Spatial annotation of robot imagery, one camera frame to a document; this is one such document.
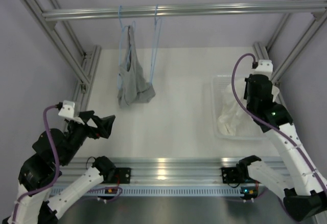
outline plastic bin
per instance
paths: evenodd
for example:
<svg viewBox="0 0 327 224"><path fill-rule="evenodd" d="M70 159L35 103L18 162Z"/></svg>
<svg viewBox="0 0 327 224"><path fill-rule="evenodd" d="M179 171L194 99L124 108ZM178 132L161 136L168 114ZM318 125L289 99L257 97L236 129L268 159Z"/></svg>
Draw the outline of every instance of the plastic bin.
<svg viewBox="0 0 327 224"><path fill-rule="evenodd" d="M244 78L245 76L237 76L235 79ZM231 83L231 76L217 75L213 76L211 82L212 93L212 110L213 110L213 124L214 132L218 138L227 138L233 140L263 140L264 135L260 127L251 120L248 123L242 123L237 130L235 136L223 135L217 126L217 119L221 115L223 108L223 92L225 88Z"/></svg>

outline black wire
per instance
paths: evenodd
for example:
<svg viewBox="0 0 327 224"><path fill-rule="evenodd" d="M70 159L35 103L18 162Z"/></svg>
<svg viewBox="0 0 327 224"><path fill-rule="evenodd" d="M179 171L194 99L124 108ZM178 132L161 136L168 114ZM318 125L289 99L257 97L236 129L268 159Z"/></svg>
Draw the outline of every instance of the black wire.
<svg viewBox="0 0 327 224"><path fill-rule="evenodd" d="M233 186L230 186L231 188L238 188L239 187L239 185L240 185L240 183L239 184L237 184L235 187L233 187Z"/></svg>
<svg viewBox="0 0 327 224"><path fill-rule="evenodd" d="M94 158L94 160L95 160L95 157L93 157L93 156L89 157L89 158L86 160L86 164L85 164L85 168L86 168L86 169L87 169L87 163L88 163L88 161L89 161L91 158Z"/></svg>

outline gray floor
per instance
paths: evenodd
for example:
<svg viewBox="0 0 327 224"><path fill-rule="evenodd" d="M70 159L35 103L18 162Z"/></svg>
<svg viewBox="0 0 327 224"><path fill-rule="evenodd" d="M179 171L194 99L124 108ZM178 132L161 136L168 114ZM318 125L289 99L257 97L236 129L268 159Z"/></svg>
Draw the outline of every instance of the gray floor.
<svg viewBox="0 0 327 224"><path fill-rule="evenodd" d="M235 203L217 197L121 197L112 203L96 200L74 205L59 224L289 224L277 197L268 192L252 203ZM312 220L301 223L313 224Z"/></svg>

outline laundry basket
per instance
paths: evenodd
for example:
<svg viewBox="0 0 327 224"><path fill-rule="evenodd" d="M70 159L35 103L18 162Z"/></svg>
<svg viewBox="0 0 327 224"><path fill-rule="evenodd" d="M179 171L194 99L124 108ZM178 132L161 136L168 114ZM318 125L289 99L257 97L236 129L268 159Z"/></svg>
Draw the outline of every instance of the laundry basket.
<svg viewBox="0 0 327 224"><path fill-rule="evenodd" d="M235 77L235 79L237 80L244 77L245 76L238 76ZM217 119L221 115L223 109L223 92L230 83L231 76L217 75L212 77L211 93L215 135L218 138L227 138L233 140L263 140L263 132L253 120L248 123L241 123L237 129L237 134L235 136L223 135L219 131L217 126Z"/></svg>

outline robotic arm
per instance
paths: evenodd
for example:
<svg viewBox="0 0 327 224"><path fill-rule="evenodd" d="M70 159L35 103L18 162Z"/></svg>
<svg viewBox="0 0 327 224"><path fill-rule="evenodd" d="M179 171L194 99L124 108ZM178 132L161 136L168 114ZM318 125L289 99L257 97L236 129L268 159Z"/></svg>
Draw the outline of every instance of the robotic arm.
<svg viewBox="0 0 327 224"><path fill-rule="evenodd" d="M301 221L327 210L327 180L317 170L299 140L287 109L273 102L273 85L269 80L271 61L259 60L253 63L253 67L253 74L245 79L244 99L247 100L247 107L244 108L236 99L274 144L290 172L292 182L276 173L257 156L239 161L239 181L257 180L263 183L284 202L288 213L296 221Z"/></svg>
<svg viewBox="0 0 327 224"><path fill-rule="evenodd" d="M51 136L58 153L59 164L68 165L84 140L89 137L108 138L115 116L99 118L94 111L80 112L74 102L59 103L59 116L68 122L68 131L62 133L51 129ZM96 128L87 124L93 120ZM55 175L55 159L46 132L33 144L36 154L23 164L19 173L18 197L12 215L3 224L55 224L65 211L87 191L102 182L109 182L114 175L115 165L105 156L98 157L80 178L58 195L49 198L51 188L21 198L22 194L46 187Z"/></svg>

